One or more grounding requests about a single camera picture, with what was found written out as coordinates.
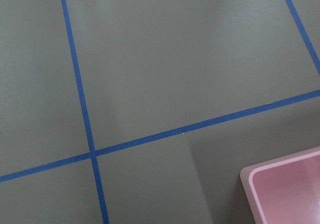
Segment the pink plastic bin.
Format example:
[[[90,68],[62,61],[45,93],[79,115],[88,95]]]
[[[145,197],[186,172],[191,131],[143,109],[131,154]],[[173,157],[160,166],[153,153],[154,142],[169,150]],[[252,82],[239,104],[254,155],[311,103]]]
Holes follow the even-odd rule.
[[[240,179],[257,224],[320,222],[320,149],[244,167]]]

